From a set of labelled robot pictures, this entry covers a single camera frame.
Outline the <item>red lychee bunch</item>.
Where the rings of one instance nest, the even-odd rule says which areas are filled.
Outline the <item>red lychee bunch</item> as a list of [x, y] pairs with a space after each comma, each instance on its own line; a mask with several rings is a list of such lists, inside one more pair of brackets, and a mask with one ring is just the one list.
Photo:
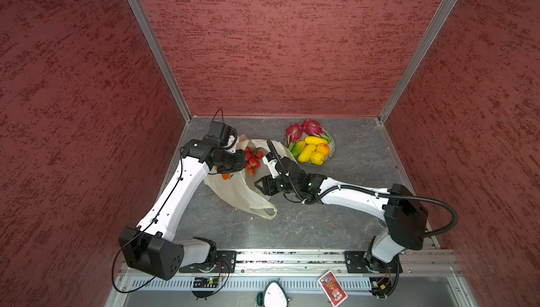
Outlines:
[[261, 167], [261, 160], [264, 153], [260, 148], [255, 147], [246, 147], [244, 151], [246, 154], [246, 173], [250, 176], [254, 176]]

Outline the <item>fruit print plastic bag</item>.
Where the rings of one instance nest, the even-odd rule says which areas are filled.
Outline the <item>fruit print plastic bag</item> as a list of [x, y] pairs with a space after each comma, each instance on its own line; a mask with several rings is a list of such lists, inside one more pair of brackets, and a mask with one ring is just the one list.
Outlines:
[[[280, 157], [293, 159], [291, 152], [282, 143], [276, 140], [272, 140], [272, 143]], [[269, 153], [266, 140], [250, 140], [241, 135], [239, 142], [236, 144], [236, 149], [244, 150], [246, 147], [260, 148], [264, 155]], [[228, 179], [224, 179], [223, 175], [210, 175], [205, 178], [204, 183], [220, 199], [232, 207], [268, 220], [273, 219], [277, 215], [277, 208], [269, 201], [269, 196], [263, 195], [254, 185], [260, 178], [271, 174], [269, 168], [261, 162], [261, 166], [256, 170], [254, 176], [250, 175], [246, 170], [232, 173]]]

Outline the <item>green mango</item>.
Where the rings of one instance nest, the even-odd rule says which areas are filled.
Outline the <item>green mango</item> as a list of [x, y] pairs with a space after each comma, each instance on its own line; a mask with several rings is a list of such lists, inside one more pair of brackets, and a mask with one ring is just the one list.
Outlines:
[[293, 157], [297, 159], [306, 146], [307, 144], [303, 140], [299, 140], [298, 142], [296, 142], [291, 149], [291, 154], [293, 155]]

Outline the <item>orange yellow fruit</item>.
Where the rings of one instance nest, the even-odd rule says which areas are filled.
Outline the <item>orange yellow fruit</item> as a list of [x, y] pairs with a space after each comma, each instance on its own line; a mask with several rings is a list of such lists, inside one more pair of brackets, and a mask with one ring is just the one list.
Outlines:
[[322, 153], [324, 156], [328, 156], [331, 153], [331, 148], [327, 144], [319, 144], [316, 151]]

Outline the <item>pink dragon fruit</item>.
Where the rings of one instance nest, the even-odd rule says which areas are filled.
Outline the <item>pink dragon fruit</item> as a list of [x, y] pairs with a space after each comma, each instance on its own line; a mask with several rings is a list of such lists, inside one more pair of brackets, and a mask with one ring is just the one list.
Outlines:
[[303, 135], [303, 127], [301, 124], [291, 124], [285, 132], [285, 141], [288, 149], [291, 151], [295, 144]]
[[308, 118], [307, 120], [302, 122], [302, 128], [303, 131], [309, 136], [316, 136], [319, 138], [323, 138], [328, 142], [333, 142], [333, 139], [326, 134], [320, 123], [312, 120], [311, 118]]

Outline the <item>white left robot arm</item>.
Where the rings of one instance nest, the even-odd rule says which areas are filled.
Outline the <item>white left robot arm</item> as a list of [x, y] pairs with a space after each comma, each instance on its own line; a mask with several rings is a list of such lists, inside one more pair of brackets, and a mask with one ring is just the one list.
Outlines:
[[150, 211], [136, 228], [122, 230], [119, 253], [130, 268], [169, 280], [182, 267], [212, 263], [214, 248], [203, 238], [175, 242], [181, 217], [198, 186], [212, 170], [234, 173], [245, 166], [236, 138], [191, 140], [181, 148], [179, 165]]

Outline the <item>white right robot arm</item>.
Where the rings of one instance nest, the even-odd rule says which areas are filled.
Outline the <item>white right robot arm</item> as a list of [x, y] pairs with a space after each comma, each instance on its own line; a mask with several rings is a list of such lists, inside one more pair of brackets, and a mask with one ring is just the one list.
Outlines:
[[288, 157], [277, 159], [267, 154], [262, 160], [270, 174], [256, 181], [255, 186], [263, 194], [293, 194], [297, 203], [338, 205], [384, 222], [385, 229], [372, 239], [364, 254], [364, 263], [371, 271], [385, 270], [405, 250], [423, 249], [428, 212], [406, 187], [361, 187], [306, 173]]

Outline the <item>small yellow lemon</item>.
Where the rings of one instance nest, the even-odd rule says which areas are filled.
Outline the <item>small yellow lemon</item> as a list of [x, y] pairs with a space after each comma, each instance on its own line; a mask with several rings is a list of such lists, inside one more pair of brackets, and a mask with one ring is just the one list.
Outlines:
[[313, 165], [320, 166], [322, 165], [326, 160], [326, 156], [323, 152], [315, 151], [310, 156], [310, 162]]

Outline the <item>red playing card pack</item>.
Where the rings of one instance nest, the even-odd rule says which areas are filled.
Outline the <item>red playing card pack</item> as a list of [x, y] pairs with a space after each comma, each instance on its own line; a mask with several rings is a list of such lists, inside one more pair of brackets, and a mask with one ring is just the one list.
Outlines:
[[347, 293], [331, 270], [323, 274], [317, 282], [333, 307], [339, 306], [347, 299]]

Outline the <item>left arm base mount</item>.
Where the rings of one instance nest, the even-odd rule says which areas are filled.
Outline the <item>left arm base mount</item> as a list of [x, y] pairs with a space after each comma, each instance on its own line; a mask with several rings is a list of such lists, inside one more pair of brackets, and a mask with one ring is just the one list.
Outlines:
[[199, 267], [201, 273], [234, 273], [238, 252], [232, 250], [214, 250], [207, 257], [207, 262]]

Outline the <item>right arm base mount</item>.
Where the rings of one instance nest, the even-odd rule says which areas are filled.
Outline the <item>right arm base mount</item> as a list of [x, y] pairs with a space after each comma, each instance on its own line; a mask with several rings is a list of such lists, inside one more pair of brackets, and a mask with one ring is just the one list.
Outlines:
[[349, 274], [391, 274], [403, 273], [402, 265], [397, 264], [397, 256], [389, 263], [380, 262], [378, 259], [373, 259], [369, 262], [363, 251], [346, 251], [344, 252], [345, 265]]

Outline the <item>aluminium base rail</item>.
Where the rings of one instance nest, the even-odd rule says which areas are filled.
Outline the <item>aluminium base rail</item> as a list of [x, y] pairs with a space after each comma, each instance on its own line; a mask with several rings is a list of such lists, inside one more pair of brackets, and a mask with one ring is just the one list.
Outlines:
[[449, 249], [406, 251], [400, 254], [397, 264], [403, 273], [349, 274], [341, 249], [222, 249], [237, 251], [234, 273], [201, 273], [199, 267], [190, 265], [180, 268], [169, 280], [153, 279], [151, 276], [127, 266], [117, 277], [105, 303], [107, 306], [123, 306], [130, 291], [201, 291], [258, 292], [270, 281], [278, 281], [288, 294], [320, 293], [317, 280], [331, 270], [349, 296], [371, 296], [382, 278], [394, 282], [395, 278], [409, 277], [441, 278], [449, 288], [450, 296], [457, 306], [476, 306], [471, 289], [465, 280], [454, 252]]

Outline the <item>aluminium corner post left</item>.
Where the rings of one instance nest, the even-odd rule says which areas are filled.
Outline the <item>aluminium corner post left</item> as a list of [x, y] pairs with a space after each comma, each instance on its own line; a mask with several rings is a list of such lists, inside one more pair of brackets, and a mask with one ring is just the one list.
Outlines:
[[170, 67], [169, 62], [167, 61], [166, 55], [163, 52], [162, 46], [160, 45], [159, 39], [151, 25], [150, 19], [144, 10], [143, 3], [141, 0], [127, 0], [128, 4], [139, 24], [139, 27], [146, 39], [146, 42], [156, 60], [158, 67], [167, 83], [168, 88], [174, 98], [174, 101], [179, 108], [184, 121], [189, 124], [191, 123], [192, 114], [188, 109], [186, 100], [180, 90], [180, 87], [177, 83], [177, 79], [174, 77], [172, 68]]

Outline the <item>aluminium corner post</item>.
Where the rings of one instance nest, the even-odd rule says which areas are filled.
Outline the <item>aluminium corner post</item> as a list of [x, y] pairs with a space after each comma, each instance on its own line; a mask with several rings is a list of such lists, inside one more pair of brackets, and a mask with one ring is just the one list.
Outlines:
[[191, 123], [192, 114], [188, 109], [186, 100], [180, 90], [180, 87], [177, 83], [177, 79], [174, 77], [172, 68], [170, 67], [169, 62], [167, 61], [166, 55], [163, 52], [162, 46], [160, 45], [159, 39], [151, 25], [150, 19], [144, 10], [143, 3], [141, 0], [127, 0], [128, 4], [139, 24], [139, 27], [146, 39], [146, 42], [156, 60], [158, 67], [167, 83], [168, 88], [174, 98], [174, 101], [179, 108], [184, 121], [189, 124]]
[[390, 117], [392, 110], [397, 105], [400, 97], [406, 90], [406, 87], [412, 80], [414, 74], [416, 73], [416, 70], [419, 68], [421, 62], [428, 53], [431, 45], [437, 38], [437, 35], [441, 31], [443, 25], [447, 21], [457, 2], [458, 0], [441, 1], [433, 18], [427, 26], [426, 31], [424, 32], [418, 46], [416, 47], [411, 59], [409, 60], [409, 63], [407, 64], [403, 74], [401, 75], [395, 89], [393, 90], [389, 100], [383, 107], [381, 114], [378, 117], [378, 122], [381, 126], [383, 126], [387, 119]]

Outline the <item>aluminium corner post right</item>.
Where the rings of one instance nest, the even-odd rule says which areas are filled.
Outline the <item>aluminium corner post right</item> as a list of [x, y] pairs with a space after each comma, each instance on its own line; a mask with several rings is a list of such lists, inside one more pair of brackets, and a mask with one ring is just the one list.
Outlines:
[[397, 105], [400, 97], [406, 90], [406, 87], [412, 80], [414, 74], [416, 73], [416, 70], [419, 68], [421, 62], [428, 53], [431, 45], [437, 38], [437, 35], [441, 31], [443, 25], [447, 21], [457, 2], [458, 0], [441, 1], [433, 18], [427, 26], [426, 31], [424, 32], [418, 46], [416, 47], [411, 59], [409, 60], [409, 63], [407, 64], [403, 74], [401, 75], [395, 89], [393, 90], [389, 100], [383, 107], [381, 114], [378, 117], [378, 122], [381, 126], [383, 126], [387, 119], [390, 117], [392, 110]]

